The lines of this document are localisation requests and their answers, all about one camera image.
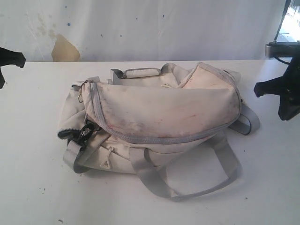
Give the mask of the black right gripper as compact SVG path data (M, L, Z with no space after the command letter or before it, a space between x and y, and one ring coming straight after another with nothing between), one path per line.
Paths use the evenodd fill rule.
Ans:
M282 121L291 120L300 113L300 56L292 57L280 77L256 83L254 93L280 96L278 115Z

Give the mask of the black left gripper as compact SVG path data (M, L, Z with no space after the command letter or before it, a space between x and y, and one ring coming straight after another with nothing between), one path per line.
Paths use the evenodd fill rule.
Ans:
M25 56L22 52L14 52L5 48L0 48L0 66L16 65L23 68L25 65ZM5 79L0 68L0 89L3 88Z

